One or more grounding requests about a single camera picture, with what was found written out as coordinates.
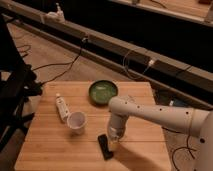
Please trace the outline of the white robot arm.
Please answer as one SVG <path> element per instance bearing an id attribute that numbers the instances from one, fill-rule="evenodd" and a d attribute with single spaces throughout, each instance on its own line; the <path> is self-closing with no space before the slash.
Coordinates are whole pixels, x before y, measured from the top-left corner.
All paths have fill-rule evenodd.
<path id="1" fill-rule="evenodd" d="M 162 105 L 140 105 L 118 96 L 113 97 L 108 106 L 111 115 L 107 134 L 111 141 L 117 141 L 124 136 L 126 122 L 130 116 L 142 118 L 197 137 L 199 145 L 194 170 L 213 171 L 213 111 Z"/>

